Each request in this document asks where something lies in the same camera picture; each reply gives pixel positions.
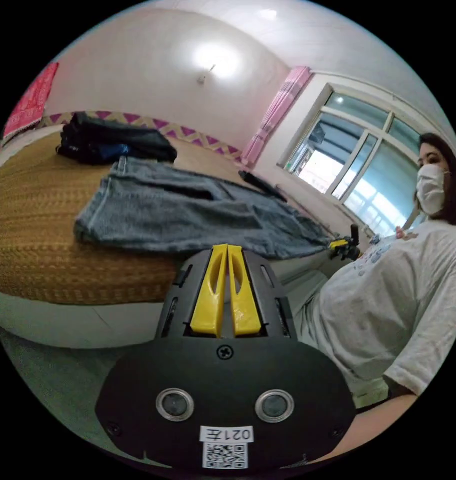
camera lens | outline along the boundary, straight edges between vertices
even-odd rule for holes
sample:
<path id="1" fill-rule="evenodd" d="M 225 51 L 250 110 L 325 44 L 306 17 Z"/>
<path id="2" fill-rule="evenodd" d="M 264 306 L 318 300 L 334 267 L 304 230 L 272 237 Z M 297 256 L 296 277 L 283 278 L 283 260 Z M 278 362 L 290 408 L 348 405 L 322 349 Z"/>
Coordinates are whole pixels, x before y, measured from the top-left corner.
<path id="1" fill-rule="evenodd" d="M 188 409 L 188 402 L 179 393 L 167 394 L 161 403 L 164 410 L 174 417 L 185 414 Z"/>
<path id="2" fill-rule="evenodd" d="M 167 388 L 156 397 L 156 409 L 166 420 L 182 422 L 192 415 L 194 402 L 184 390 Z"/>
<path id="3" fill-rule="evenodd" d="M 258 397 L 254 409 L 261 420 L 274 424 L 286 420 L 293 413 L 294 400 L 284 390 L 268 390 Z"/>
<path id="4" fill-rule="evenodd" d="M 288 402 L 281 395 L 270 395 L 263 400 L 261 408 L 271 418 L 280 417 L 288 410 Z"/>

screw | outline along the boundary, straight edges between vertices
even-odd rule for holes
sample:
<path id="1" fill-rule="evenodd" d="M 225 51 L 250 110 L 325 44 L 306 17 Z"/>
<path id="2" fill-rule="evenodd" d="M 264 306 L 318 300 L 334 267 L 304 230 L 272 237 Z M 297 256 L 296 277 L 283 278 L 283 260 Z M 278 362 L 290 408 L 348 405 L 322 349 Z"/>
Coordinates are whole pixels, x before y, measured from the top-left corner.
<path id="1" fill-rule="evenodd" d="M 341 435 L 343 435 L 344 433 L 344 430 L 342 428 L 335 428 L 335 430 L 333 430 L 331 433 L 330 433 L 330 437 L 333 438 L 333 439 L 336 439 L 336 438 L 339 438 Z"/>
<path id="2" fill-rule="evenodd" d="M 108 422 L 106 425 L 106 430 L 112 437 L 119 437 L 122 433 L 121 427 L 113 421 Z"/>
<path id="3" fill-rule="evenodd" d="M 228 360 L 234 355 L 234 350 L 229 345 L 221 345 L 216 350 L 216 354 L 221 360 Z"/>

face mask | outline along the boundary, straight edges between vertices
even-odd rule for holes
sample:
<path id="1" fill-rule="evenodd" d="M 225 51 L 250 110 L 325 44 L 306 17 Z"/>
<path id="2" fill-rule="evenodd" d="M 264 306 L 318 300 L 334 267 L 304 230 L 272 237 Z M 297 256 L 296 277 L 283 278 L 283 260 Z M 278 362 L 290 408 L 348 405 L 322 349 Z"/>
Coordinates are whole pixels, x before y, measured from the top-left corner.
<path id="1" fill-rule="evenodd" d="M 446 173 L 438 165 L 430 163 L 418 170 L 416 196 L 421 208 L 427 215 L 437 214 L 443 208 L 443 184 Z"/>

white t-shirt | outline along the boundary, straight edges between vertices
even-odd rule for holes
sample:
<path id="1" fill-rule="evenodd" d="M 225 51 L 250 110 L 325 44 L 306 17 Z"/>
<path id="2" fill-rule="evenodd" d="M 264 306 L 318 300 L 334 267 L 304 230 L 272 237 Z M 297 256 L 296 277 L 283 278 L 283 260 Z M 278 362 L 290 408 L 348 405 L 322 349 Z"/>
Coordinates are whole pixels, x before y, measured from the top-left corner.
<path id="1" fill-rule="evenodd" d="M 372 246 L 306 306 L 301 335 L 353 393 L 385 376 L 420 395 L 456 337 L 456 227 L 429 220 Z"/>

qr code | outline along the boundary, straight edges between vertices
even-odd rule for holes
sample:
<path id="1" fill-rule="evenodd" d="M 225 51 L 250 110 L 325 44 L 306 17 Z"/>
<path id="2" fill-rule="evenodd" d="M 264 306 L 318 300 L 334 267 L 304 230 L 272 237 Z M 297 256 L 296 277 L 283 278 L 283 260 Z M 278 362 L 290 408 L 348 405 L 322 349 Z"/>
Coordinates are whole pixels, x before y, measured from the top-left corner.
<path id="1" fill-rule="evenodd" d="M 247 469 L 248 445 L 245 443 L 204 443 L 203 467 L 206 469 Z"/>

